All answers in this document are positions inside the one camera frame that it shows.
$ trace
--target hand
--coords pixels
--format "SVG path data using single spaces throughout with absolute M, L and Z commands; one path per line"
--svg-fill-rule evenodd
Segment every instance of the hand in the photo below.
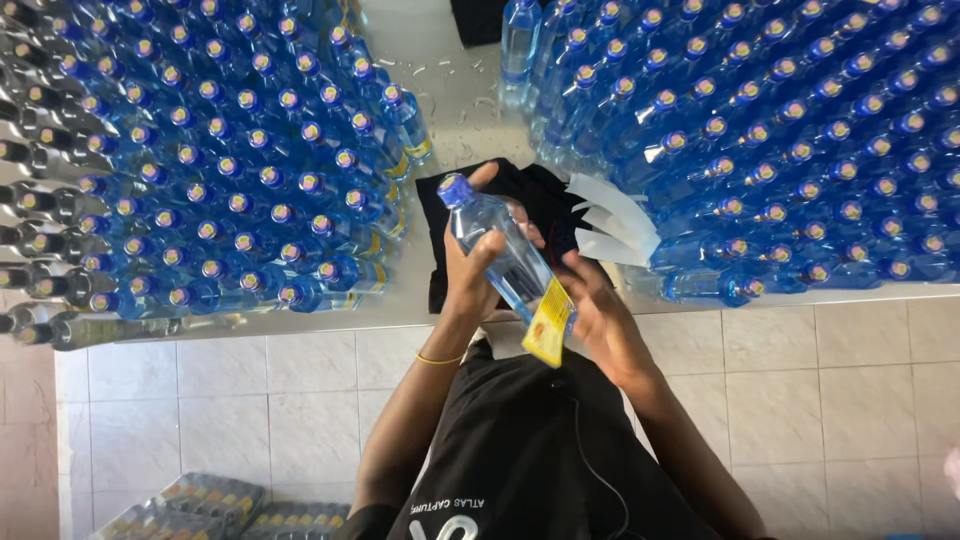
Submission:
M 564 254 L 564 264 L 576 273 L 557 276 L 577 307 L 573 335 L 584 342 L 597 366 L 624 390 L 642 391 L 660 382 L 660 368 L 650 357 L 634 317 L 596 263 L 572 250 Z
M 485 163 L 470 175 L 470 185 L 479 191 L 493 180 L 498 169 L 499 165 L 496 164 L 496 161 Z M 542 248 L 545 245 L 543 236 L 537 226 L 529 222 L 526 210 L 522 206 L 512 203 L 508 203 L 508 207 L 514 221 L 522 231 L 526 232 L 527 238 L 538 248 Z M 466 316 L 475 321 L 477 325 L 493 313 L 500 295 L 487 281 L 484 271 L 503 250 L 505 244 L 506 237 L 503 233 L 488 231 L 480 237 L 473 251 L 469 255 L 464 255 L 464 250 L 461 249 L 457 239 L 453 237 L 453 233 L 450 231 L 450 221 L 447 220 L 446 231 L 444 232 L 447 281 L 444 312 Z

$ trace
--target sleeve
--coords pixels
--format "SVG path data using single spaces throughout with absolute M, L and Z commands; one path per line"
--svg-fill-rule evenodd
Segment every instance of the sleeve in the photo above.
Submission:
M 390 533 L 400 510 L 386 504 L 364 506 L 337 529 L 332 540 L 382 540 Z

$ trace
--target left hand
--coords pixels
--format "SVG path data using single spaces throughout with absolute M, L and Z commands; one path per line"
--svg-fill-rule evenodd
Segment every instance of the left hand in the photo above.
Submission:
M 469 177 L 470 185 L 479 191 L 487 185 L 499 165 L 488 161 Z M 527 238 L 538 248 L 546 245 L 537 226 L 530 223 L 527 212 L 522 206 L 508 203 L 514 221 Z M 506 237 L 500 231 L 488 231 L 477 241 L 469 255 L 464 254 L 457 239 L 450 231 L 450 221 L 446 222 L 444 232 L 444 250 L 446 251 L 446 301 L 444 313 L 464 316 L 479 325 L 493 313 L 500 299 L 499 293 L 487 280 L 484 271 L 506 245 Z

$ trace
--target person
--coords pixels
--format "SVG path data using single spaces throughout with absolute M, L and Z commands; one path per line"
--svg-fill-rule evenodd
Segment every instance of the person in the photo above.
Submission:
M 470 183 L 479 188 L 495 174 L 487 163 Z M 543 247 L 522 208 L 514 217 Z M 552 369 L 529 355 L 493 360 L 489 340 L 471 343 L 499 299 L 484 270 L 503 234 L 487 232 L 468 256 L 449 226 L 444 243 L 446 302 L 373 427 L 334 538 L 764 536 L 593 262 L 571 251 L 563 261 L 572 272 L 558 276 L 577 309 L 573 335 L 591 359 L 564 350 Z M 617 387 L 659 464 L 636 439 Z

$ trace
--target black cloth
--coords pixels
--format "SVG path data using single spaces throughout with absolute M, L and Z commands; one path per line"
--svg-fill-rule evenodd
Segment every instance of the black cloth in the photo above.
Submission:
M 541 7 L 546 4 L 547 0 L 540 0 Z M 507 0 L 450 0 L 460 42 L 465 47 L 497 43 L 506 6 Z
M 720 537 L 640 446 L 593 362 L 570 351 L 557 370 L 529 355 L 494 361 L 486 345 L 461 366 L 406 504 L 360 508 L 334 538 L 609 538 L 624 527 L 622 538 Z
M 570 212 L 574 205 L 583 203 L 584 200 L 566 193 L 564 191 L 566 184 L 539 165 L 530 165 L 521 170 L 505 158 L 498 158 L 496 162 L 500 165 L 500 169 L 493 180 L 484 187 L 483 192 L 510 197 L 521 203 L 527 210 L 530 221 L 540 229 L 543 239 L 546 240 L 546 248 L 540 250 L 540 254 L 551 267 L 563 267 L 560 257 L 577 247 L 573 231 L 578 227 L 590 229 L 590 225 L 581 219 L 587 212 L 585 209 Z M 469 176 L 482 164 L 478 163 L 450 172 Z M 433 258 L 437 261 L 437 269 L 430 274 L 427 305 L 431 313 L 440 313 L 446 300 L 444 231 L 450 212 L 437 195 L 437 186 L 447 174 L 450 173 L 417 180 L 417 194 L 420 196 L 423 214 L 430 228 Z

